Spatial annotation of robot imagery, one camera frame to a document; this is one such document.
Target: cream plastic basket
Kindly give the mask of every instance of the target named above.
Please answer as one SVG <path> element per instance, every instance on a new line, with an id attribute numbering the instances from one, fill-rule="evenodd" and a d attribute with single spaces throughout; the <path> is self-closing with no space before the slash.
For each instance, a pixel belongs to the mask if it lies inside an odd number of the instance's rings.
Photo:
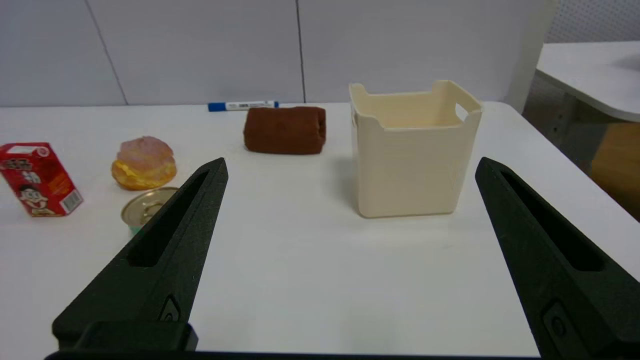
<path id="1" fill-rule="evenodd" d="M 349 92 L 360 214 L 453 212 L 481 103 L 458 84 L 442 80 L 430 92 L 372 95 L 361 84 L 351 84 Z"/>

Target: white table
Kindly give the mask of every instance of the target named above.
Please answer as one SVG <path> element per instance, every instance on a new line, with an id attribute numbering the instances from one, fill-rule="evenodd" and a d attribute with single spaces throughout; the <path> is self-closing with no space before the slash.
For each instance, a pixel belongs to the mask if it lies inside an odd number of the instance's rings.
<path id="1" fill-rule="evenodd" d="M 486 112 L 452 215 L 367 220 L 353 209 L 348 104 L 327 104 L 317 156 L 243 147 L 242 112 L 205 106 L 0 109 L 0 142 L 48 141 L 85 198 L 30 218 L 0 192 L 0 359 L 56 350 L 51 322 L 126 244 L 109 167 L 154 135 L 180 186 L 224 156 L 229 182 L 190 322 L 199 350 L 536 356 L 474 181 L 481 156 L 510 166 L 640 279 L 640 225 L 509 106 Z"/>
<path id="2" fill-rule="evenodd" d="M 640 122 L 640 41 L 545 44 L 537 70 L 579 101 Z"/>
<path id="3" fill-rule="evenodd" d="M 545 44 L 536 73 L 565 92 L 547 138 L 587 173 L 608 123 L 640 122 L 640 41 Z"/>

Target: pegboard wall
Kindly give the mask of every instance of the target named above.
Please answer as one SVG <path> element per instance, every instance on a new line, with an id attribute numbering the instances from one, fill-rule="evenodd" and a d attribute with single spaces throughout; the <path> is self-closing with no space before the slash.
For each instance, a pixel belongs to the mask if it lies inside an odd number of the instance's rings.
<path id="1" fill-rule="evenodd" d="M 640 40 L 640 0 L 559 0 L 545 43 Z M 542 133 L 563 92 L 536 76 L 523 116 Z"/>

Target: barcode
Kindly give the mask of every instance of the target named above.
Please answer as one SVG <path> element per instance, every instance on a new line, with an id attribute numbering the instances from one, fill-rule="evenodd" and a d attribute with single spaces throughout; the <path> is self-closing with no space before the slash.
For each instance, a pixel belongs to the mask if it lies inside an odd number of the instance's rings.
<path id="1" fill-rule="evenodd" d="M 60 205 L 62 208 L 68 213 L 73 211 L 80 203 L 82 202 L 82 197 L 80 197 L 80 193 L 77 190 L 72 191 L 69 195 L 67 195 L 62 201 Z"/>

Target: food item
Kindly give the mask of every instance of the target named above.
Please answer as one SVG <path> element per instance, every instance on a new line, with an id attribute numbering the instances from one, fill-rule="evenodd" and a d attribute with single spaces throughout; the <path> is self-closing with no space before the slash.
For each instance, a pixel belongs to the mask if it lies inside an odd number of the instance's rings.
<path id="1" fill-rule="evenodd" d="M 244 145 L 271 154 L 318 154 L 326 140 L 322 108 L 253 108 L 246 115 Z"/>
<path id="2" fill-rule="evenodd" d="M 122 221 L 129 226 L 133 234 L 137 233 L 176 191 L 178 188 L 167 187 L 149 190 L 136 196 L 122 209 Z"/>
<path id="3" fill-rule="evenodd" d="M 142 136 L 122 143 L 111 175 L 127 190 L 148 190 L 162 186 L 175 176 L 173 151 L 162 140 Z"/>
<path id="4" fill-rule="evenodd" d="M 83 201 L 49 143 L 3 145 L 0 172 L 32 217 L 63 217 Z"/>

